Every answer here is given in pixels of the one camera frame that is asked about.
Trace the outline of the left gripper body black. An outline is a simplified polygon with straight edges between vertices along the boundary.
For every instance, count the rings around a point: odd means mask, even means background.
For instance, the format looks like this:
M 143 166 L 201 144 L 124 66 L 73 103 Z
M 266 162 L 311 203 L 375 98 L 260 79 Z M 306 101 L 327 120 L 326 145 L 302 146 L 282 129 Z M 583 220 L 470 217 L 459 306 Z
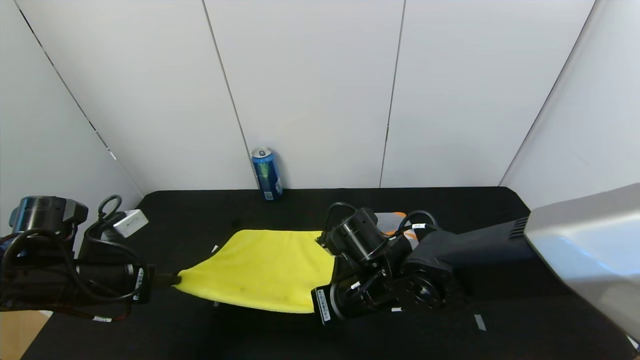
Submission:
M 155 268 L 139 264 L 87 264 L 75 266 L 80 280 L 99 303 L 140 303 L 149 301 Z

